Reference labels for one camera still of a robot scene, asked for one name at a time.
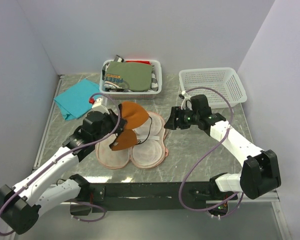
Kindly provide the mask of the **floral pink bra laundry bag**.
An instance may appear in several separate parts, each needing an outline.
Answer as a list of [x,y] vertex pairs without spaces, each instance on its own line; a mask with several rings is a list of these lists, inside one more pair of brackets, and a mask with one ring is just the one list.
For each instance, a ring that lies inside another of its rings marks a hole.
[[157,113],[149,112],[148,114],[149,119],[133,130],[136,139],[141,142],[140,145],[113,151],[109,145],[116,138],[114,134],[96,145],[96,157],[101,165],[116,170],[132,162],[140,169],[151,169],[162,163],[169,155],[169,150],[164,144],[168,134],[164,128],[165,121]]

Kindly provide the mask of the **white clothes basket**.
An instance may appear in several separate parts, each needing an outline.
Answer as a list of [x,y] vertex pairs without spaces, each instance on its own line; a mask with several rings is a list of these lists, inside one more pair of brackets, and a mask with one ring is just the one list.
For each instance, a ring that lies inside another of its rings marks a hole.
[[105,91],[105,81],[103,79],[103,74],[100,75],[99,80],[99,91],[103,94],[110,95],[111,98],[116,100],[138,100],[138,99],[145,99],[145,100],[152,100],[154,99],[161,91],[163,85],[163,75],[162,75],[162,66],[158,60],[154,59],[136,59],[136,61],[149,61],[154,68],[155,77],[158,83],[158,90],[157,91],[144,91],[144,92],[109,92]]

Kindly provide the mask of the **orange bra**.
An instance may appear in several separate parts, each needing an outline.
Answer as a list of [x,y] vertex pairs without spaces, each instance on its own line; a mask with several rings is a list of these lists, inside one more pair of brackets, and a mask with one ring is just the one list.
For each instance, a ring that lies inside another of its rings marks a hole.
[[134,129],[139,128],[150,118],[148,112],[139,104],[124,101],[118,105],[120,110],[119,127],[114,132],[115,139],[109,145],[112,151],[121,151],[138,145]]

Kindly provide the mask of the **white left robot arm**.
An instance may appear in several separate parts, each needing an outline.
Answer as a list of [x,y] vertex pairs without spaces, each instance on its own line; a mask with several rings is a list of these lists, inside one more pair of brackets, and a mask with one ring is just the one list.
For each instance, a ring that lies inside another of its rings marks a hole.
[[117,113],[111,109],[89,112],[46,163],[14,186],[0,188],[0,220],[11,227],[12,233],[26,233],[44,212],[64,201],[84,201],[89,197],[90,183],[78,174],[56,187],[51,185],[92,153],[96,144],[123,128],[126,121],[122,107],[116,109]]

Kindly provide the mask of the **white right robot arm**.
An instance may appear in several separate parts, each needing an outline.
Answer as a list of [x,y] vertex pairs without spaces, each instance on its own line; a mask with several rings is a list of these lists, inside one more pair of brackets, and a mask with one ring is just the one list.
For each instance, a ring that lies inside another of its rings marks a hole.
[[236,131],[220,113],[213,113],[205,95],[192,96],[182,106],[173,106],[165,129],[185,130],[197,126],[223,145],[240,163],[240,173],[221,173],[210,179],[209,193],[221,199],[227,192],[244,193],[256,199],[281,186],[276,153],[263,150]]

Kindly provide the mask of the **teal folded cloth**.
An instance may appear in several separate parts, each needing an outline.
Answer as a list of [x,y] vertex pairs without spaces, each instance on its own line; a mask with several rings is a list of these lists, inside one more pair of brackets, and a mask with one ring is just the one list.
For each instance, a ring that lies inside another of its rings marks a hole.
[[54,102],[65,121],[79,119],[91,109],[89,99],[99,90],[100,86],[97,83],[84,78],[56,96]]

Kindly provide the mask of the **black grey striped garment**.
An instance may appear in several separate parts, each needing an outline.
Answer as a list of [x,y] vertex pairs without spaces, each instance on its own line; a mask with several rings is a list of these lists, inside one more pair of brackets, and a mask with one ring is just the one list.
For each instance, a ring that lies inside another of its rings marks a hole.
[[[116,56],[114,58],[114,60],[111,60],[107,63],[105,63],[102,67],[102,77],[103,77],[103,80],[104,80],[104,76],[105,76],[105,72],[106,70],[108,69],[109,67],[109,64],[110,62],[121,62],[121,63],[125,63],[126,60],[124,60],[122,57],[120,56]],[[145,92],[154,92],[154,91],[157,91],[158,90],[158,82],[157,82],[157,79],[156,79],[156,75],[155,75],[155,70],[154,70],[154,66],[151,64],[152,66],[152,79],[151,79],[151,88],[149,90],[146,90]],[[105,87],[105,91],[107,92],[132,92],[130,90],[127,90],[127,89],[123,89],[123,88],[119,88],[117,85],[115,85],[114,83],[110,83],[108,81],[105,81],[104,83],[104,87]]]

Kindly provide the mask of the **green printed t-shirt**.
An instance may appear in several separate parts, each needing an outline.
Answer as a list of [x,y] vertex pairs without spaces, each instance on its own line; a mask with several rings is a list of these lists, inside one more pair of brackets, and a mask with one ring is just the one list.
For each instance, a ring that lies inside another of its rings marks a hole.
[[121,89],[144,92],[151,88],[152,70],[149,64],[111,61],[105,71],[104,80]]

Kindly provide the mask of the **white empty mesh basket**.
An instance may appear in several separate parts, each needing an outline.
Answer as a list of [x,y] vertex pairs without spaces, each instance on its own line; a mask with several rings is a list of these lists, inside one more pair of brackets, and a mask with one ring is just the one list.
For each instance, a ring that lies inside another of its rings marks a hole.
[[226,98],[232,107],[248,97],[237,72],[231,67],[186,69],[179,72],[181,91],[190,97],[205,95],[212,109],[226,108]]

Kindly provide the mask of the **red garment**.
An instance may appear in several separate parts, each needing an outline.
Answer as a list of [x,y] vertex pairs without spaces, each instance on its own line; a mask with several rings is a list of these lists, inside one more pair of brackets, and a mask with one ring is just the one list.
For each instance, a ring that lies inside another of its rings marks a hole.
[[148,60],[126,60],[126,63],[139,63],[139,64],[146,64],[151,65],[151,62]]

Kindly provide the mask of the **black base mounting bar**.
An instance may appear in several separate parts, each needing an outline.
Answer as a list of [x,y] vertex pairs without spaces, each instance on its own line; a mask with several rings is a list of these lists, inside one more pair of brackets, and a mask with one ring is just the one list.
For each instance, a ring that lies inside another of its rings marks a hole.
[[[71,197],[78,202],[92,203],[107,211],[178,210],[180,182],[91,183],[88,190]],[[182,201],[189,208],[203,209],[207,201],[223,201],[233,192],[221,192],[208,181],[186,182]]]

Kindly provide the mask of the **aluminium rail frame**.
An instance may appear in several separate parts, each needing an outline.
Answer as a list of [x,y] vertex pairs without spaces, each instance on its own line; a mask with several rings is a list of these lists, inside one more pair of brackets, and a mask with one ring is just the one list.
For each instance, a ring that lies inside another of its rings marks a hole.
[[183,197],[193,203],[216,200],[218,205],[243,197],[256,199],[281,185],[278,157],[272,150],[263,150],[239,134],[231,120],[212,113],[204,94],[189,96],[182,92],[182,106],[174,106],[165,124],[168,130],[184,130],[197,126],[225,147],[241,164],[240,173],[221,173],[205,182],[168,183],[90,183],[79,174],[53,186],[57,178],[79,164],[95,146],[112,134],[121,136],[146,119],[128,112],[126,102],[113,112],[103,106],[90,111],[82,124],[69,136],[46,164],[13,187],[0,188],[0,220],[21,235],[27,232],[45,212],[58,204],[71,201],[89,205],[88,197],[96,195],[95,208],[111,211],[174,209],[185,207]]

